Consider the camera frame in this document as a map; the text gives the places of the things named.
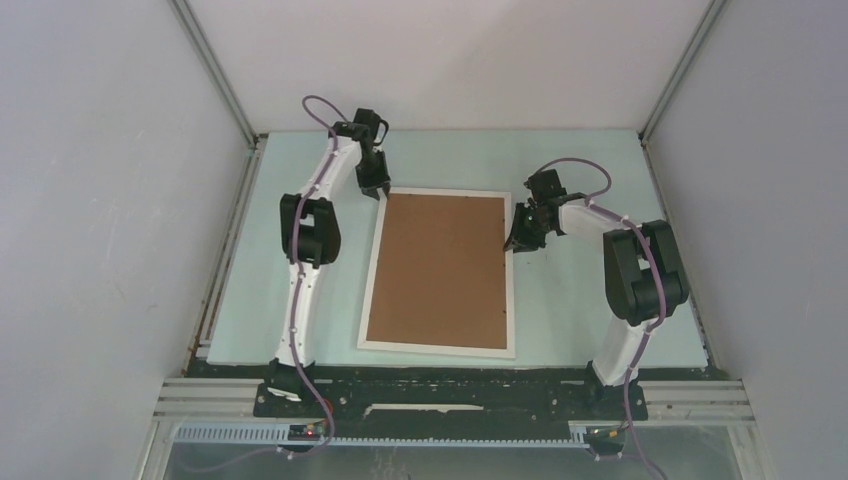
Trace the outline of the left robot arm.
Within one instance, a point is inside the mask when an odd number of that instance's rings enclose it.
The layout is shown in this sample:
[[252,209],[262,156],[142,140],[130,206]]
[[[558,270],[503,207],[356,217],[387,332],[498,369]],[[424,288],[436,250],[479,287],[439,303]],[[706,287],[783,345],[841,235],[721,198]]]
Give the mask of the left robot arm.
[[283,339],[270,362],[270,377],[281,384],[277,402],[292,416],[304,416],[316,403],[315,388],[301,380],[314,360],[308,348],[309,324],[324,267],[340,253],[342,235],[333,197],[354,175],[361,193],[377,201],[388,197],[391,177],[382,144],[389,123],[371,109],[359,108],[352,120],[335,122],[315,172],[296,194],[279,202],[281,243],[289,263],[289,297]]

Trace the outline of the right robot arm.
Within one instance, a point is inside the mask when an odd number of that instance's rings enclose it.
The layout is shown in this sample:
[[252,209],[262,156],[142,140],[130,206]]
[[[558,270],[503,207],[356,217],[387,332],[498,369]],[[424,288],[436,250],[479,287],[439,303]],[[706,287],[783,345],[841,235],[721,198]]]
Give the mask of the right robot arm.
[[605,297],[613,319],[581,392],[585,411],[606,418],[622,403],[619,386],[637,377],[646,338],[688,300],[690,287],[670,224],[637,223],[570,193],[556,171],[539,170],[525,182],[529,198],[516,204],[505,251],[533,252],[550,233],[590,241],[603,255]]

